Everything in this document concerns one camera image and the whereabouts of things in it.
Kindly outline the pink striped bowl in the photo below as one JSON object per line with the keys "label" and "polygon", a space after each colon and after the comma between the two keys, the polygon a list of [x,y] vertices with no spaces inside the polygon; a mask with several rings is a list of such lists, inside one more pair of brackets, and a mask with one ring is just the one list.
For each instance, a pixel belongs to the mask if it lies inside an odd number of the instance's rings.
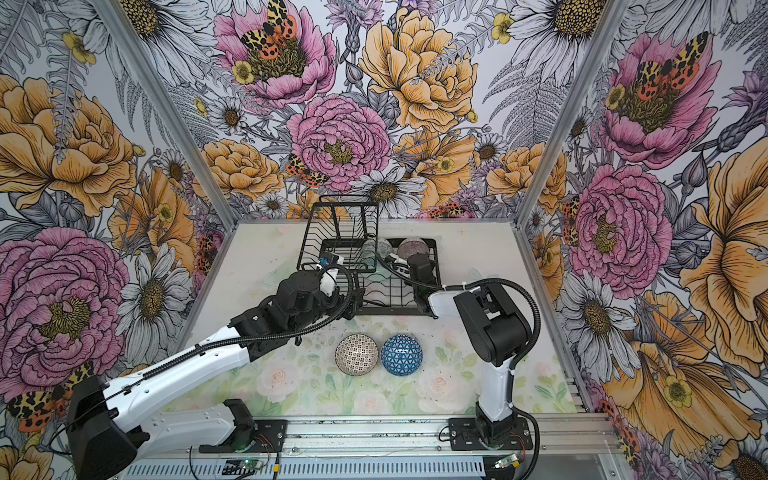
{"label": "pink striped bowl", "polygon": [[397,255],[407,260],[413,255],[428,255],[430,248],[425,240],[421,238],[406,238],[397,247]]}

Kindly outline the green geometric pattern bowl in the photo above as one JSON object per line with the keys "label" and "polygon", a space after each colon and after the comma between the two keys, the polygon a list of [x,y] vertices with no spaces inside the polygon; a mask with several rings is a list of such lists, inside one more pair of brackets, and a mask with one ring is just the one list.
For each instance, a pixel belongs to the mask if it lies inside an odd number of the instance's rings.
{"label": "green geometric pattern bowl", "polygon": [[388,240],[369,238],[361,248],[361,262],[366,269],[376,269],[379,258],[386,258],[393,253],[393,247]]}

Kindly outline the brown diamond pattern bowl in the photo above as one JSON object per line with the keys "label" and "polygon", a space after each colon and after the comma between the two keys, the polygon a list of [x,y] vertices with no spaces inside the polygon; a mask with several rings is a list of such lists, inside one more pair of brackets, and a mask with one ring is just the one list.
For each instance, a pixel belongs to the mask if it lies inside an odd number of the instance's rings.
{"label": "brown diamond pattern bowl", "polygon": [[348,376],[363,376],[370,373],[379,362],[379,348],[376,342],[365,334],[351,334],[344,337],[334,353],[339,370]]}

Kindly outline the blue triangle pattern bowl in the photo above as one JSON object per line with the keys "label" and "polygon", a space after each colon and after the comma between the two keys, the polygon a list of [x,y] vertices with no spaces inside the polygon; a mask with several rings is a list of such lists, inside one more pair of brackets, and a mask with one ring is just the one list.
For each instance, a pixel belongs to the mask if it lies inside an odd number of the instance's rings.
{"label": "blue triangle pattern bowl", "polygon": [[409,376],[421,367],[423,349],[412,336],[393,335],[382,345],[380,361],[388,373],[398,377]]}

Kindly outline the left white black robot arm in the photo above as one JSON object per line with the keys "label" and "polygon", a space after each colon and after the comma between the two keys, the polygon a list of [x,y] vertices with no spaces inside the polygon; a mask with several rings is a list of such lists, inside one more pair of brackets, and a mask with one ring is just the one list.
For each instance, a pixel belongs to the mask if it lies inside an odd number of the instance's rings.
{"label": "left white black robot arm", "polygon": [[258,427],[242,400],[170,416],[162,410],[220,374],[352,317],[360,296],[354,273],[342,265],[296,271],[275,294],[192,347],[135,374],[82,381],[64,428],[76,477],[110,479],[139,458],[183,448],[250,448]]}

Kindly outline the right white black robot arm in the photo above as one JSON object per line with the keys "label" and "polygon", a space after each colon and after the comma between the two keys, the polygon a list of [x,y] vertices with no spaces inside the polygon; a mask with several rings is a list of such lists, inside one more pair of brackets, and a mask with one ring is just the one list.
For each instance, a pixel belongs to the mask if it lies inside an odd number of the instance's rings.
{"label": "right white black robot arm", "polygon": [[513,401],[516,368],[541,333],[541,314],[531,293],[512,280],[495,277],[442,284],[426,254],[406,260],[390,254],[378,260],[412,288],[418,306],[433,318],[460,319],[475,354],[485,363],[475,406],[479,441],[499,448],[522,438],[528,422]]}

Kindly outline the green circuit board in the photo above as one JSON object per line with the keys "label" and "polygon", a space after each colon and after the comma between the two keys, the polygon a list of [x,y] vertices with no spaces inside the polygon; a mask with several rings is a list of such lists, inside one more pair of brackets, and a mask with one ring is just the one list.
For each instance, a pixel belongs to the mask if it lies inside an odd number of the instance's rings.
{"label": "green circuit board", "polygon": [[263,473],[268,466],[261,459],[229,459],[224,463],[221,475],[225,479],[247,479]]}

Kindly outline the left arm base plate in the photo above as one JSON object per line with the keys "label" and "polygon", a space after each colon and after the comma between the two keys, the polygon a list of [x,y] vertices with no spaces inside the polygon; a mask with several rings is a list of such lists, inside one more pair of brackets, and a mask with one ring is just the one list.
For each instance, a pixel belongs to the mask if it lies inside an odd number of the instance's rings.
{"label": "left arm base plate", "polygon": [[219,445],[201,445],[203,454],[270,453],[283,449],[286,439],[287,420],[256,420],[250,426],[237,426],[235,431]]}

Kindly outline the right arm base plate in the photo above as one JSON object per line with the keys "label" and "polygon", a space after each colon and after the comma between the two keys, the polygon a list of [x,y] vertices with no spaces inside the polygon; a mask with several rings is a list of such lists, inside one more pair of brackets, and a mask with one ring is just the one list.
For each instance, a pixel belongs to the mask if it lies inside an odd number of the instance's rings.
{"label": "right arm base plate", "polygon": [[484,418],[454,417],[448,420],[449,442],[453,451],[532,451],[533,429],[522,416],[498,422]]}

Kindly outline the aluminium front rail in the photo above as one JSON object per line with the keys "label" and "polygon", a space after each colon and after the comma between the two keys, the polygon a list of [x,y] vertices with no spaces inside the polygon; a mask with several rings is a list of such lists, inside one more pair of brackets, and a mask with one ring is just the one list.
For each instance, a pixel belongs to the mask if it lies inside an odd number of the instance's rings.
{"label": "aluminium front rail", "polygon": [[601,414],[543,414],[532,451],[453,451],[459,416],[292,417],[280,453],[203,454],[186,448],[138,460],[120,479],[225,479],[229,459],[261,459],[247,479],[629,479],[620,442]]}

